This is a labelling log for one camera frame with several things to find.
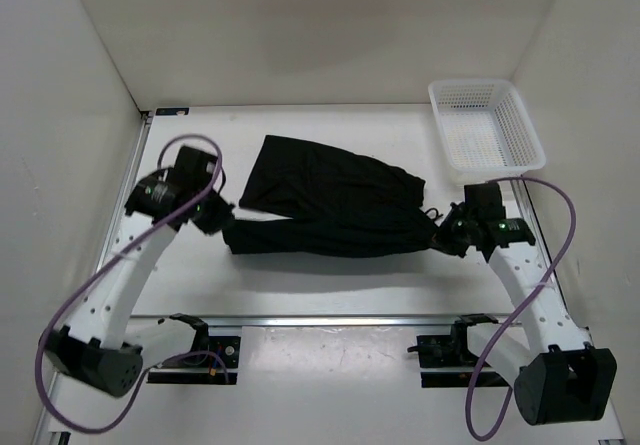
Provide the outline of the black shorts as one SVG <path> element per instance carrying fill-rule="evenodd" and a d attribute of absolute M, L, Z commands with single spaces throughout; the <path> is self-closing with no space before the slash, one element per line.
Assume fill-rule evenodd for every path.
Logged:
<path fill-rule="evenodd" d="M 376 258 L 433 247 L 424 179 L 373 157 L 289 137 L 265 137 L 239 205 L 270 214 L 223 232 L 234 255 L 308 253 Z"/>

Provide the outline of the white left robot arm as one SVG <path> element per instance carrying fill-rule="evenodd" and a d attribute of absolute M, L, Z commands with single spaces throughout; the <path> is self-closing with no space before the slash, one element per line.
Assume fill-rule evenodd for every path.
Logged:
<path fill-rule="evenodd" d="M 210 342 L 200 318 L 177 313 L 134 334 L 126 329 L 149 276 L 181 227 L 191 223 L 214 235 L 232 223 L 233 207 L 214 187 L 225 179 L 218 150 L 188 145 L 173 165 L 143 177 L 125 204 L 132 234 L 71 299 L 74 311 L 55 315 L 37 358 L 115 398 L 128 394 L 146 369 L 165 361 L 205 361 Z"/>

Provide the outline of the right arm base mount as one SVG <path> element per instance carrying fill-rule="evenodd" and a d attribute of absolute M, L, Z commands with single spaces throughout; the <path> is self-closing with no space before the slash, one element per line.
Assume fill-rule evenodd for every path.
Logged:
<path fill-rule="evenodd" d="M 471 326 L 498 324 L 486 314 L 461 315 L 447 334 L 418 335 L 416 344 L 407 349 L 419 359 L 423 389 L 467 388 L 477 356 L 467 347 L 466 332 Z"/>

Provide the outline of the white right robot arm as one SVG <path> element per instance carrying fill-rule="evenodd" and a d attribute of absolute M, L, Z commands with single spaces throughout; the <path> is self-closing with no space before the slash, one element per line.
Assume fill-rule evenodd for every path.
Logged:
<path fill-rule="evenodd" d="M 586 329 L 571 318 L 552 275 L 576 230 L 571 201 L 569 230 L 549 265 L 537 257 L 536 238 L 522 218 L 510 218 L 497 179 L 464 188 L 452 204 L 433 243 L 448 255 L 464 257 L 475 248 L 499 279 L 514 307 L 503 321 L 466 315 L 451 327 L 449 352 L 460 364 L 475 362 L 465 399 L 472 419 L 474 390 L 484 365 L 507 383 L 506 403 L 514 403 L 530 425 L 600 420 L 605 413 L 617 362 L 597 348 Z"/>

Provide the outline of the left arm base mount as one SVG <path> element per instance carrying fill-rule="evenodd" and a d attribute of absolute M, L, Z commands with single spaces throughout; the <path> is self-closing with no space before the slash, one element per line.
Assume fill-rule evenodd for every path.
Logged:
<path fill-rule="evenodd" d="M 195 331 L 189 356 L 173 358 L 153 368 L 147 375 L 149 384 L 220 385 L 237 384 L 241 337 L 212 335 L 200 318 L 174 314 L 170 319 Z"/>

